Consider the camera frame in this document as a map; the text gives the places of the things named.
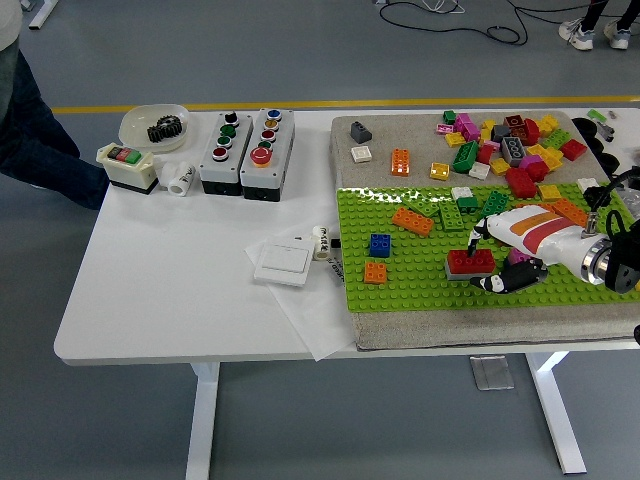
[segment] white sneaker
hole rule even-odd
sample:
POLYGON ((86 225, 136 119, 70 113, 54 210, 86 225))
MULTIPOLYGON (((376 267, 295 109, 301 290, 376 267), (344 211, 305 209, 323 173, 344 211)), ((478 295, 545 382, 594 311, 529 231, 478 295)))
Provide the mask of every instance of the white sneaker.
POLYGON ((626 50, 629 48, 630 30, 618 30, 618 21, 611 20, 604 26, 604 34, 609 39, 611 48, 626 50))
POLYGON ((593 30, 582 31, 582 19, 564 22, 560 25, 558 33, 563 40, 573 45, 577 50, 593 49, 593 30))

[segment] white bowl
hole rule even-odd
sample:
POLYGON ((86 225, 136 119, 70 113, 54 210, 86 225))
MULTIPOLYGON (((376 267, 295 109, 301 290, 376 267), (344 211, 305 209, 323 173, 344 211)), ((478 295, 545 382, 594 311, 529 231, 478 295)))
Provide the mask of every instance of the white bowl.
POLYGON ((125 147, 140 152, 162 153, 175 150, 186 140, 189 124, 189 111, 181 105, 142 105, 129 110, 120 124, 118 138, 125 147), (158 123, 161 117, 175 115, 182 122, 182 132, 160 142, 149 140, 147 129, 158 123))

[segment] beige fabric mat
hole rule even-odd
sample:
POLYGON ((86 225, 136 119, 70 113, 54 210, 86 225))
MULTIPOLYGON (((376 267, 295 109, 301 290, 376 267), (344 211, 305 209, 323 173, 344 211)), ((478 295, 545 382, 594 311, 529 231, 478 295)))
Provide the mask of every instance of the beige fabric mat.
MULTIPOLYGON (((480 125, 485 119, 501 123, 506 115, 539 120, 550 113, 560 128, 580 140, 571 118, 559 111, 472 112, 471 119, 480 125)), ((452 173, 447 182, 429 177, 432 162, 451 164, 455 148, 435 134, 440 114, 363 115, 335 118, 331 128, 332 166, 338 188, 351 187, 442 187, 506 185, 504 178, 489 174, 487 182, 468 175, 452 173), (351 124, 362 123, 373 135, 369 146, 374 161, 356 164, 351 148, 351 124), (389 161, 394 148, 410 151, 410 176, 393 177, 389 161)), ((575 162, 563 159, 564 165, 548 175, 543 183, 573 183, 578 178, 595 178, 607 182, 596 158, 588 151, 575 162)), ((362 350, 428 348, 454 345, 504 345, 545 342, 579 342, 631 339, 638 324, 637 303, 528 307, 480 310, 433 310, 381 313, 353 313, 356 344, 362 350)))

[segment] jeans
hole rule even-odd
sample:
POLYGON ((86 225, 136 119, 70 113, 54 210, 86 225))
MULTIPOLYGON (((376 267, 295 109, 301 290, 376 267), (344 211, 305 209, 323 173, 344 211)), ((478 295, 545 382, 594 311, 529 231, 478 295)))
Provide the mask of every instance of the jeans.
POLYGON ((109 186, 44 103, 16 40, 0 52, 0 173, 98 210, 109 186))

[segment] green baseplate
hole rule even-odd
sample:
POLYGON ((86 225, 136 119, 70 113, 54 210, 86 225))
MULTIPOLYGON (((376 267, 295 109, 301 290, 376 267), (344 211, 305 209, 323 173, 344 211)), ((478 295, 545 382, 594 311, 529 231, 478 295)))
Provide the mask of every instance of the green baseplate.
MULTIPOLYGON (((585 211, 588 205, 577 185, 557 185, 563 197, 585 211)), ((481 205, 496 190, 509 195, 507 210, 519 203, 541 203, 539 197, 514 199, 508 187, 471 187, 481 205)), ((406 310, 453 310, 497 307, 553 306, 638 302, 640 292, 619 295, 604 285, 590 285, 574 277, 566 267, 552 265, 546 281, 507 295, 485 292, 468 281, 448 281, 444 270, 449 250, 466 249, 471 229, 480 220, 480 211, 463 214, 464 229, 445 232, 438 214, 428 237, 411 233, 391 223, 391 217, 402 204, 402 196, 416 192, 431 202, 452 202, 451 187, 437 188, 348 188, 337 192, 338 217, 347 305, 351 312, 394 312, 406 310), (369 256, 372 233, 391 235, 391 256, 369 256), (367 261, 387 265, 387 283, 365 284, 364 265, 367 261)), ((611 205, 600 209, 598 230, 605 232, 606 214, 611 209, 622 214, 627 227, 633 223, 620 197, 612 194, 611 205)), ((502 270, 511 247, 499 245, 494 239, 480 240, 478 248, 490 248, 497 270, 502 270)))

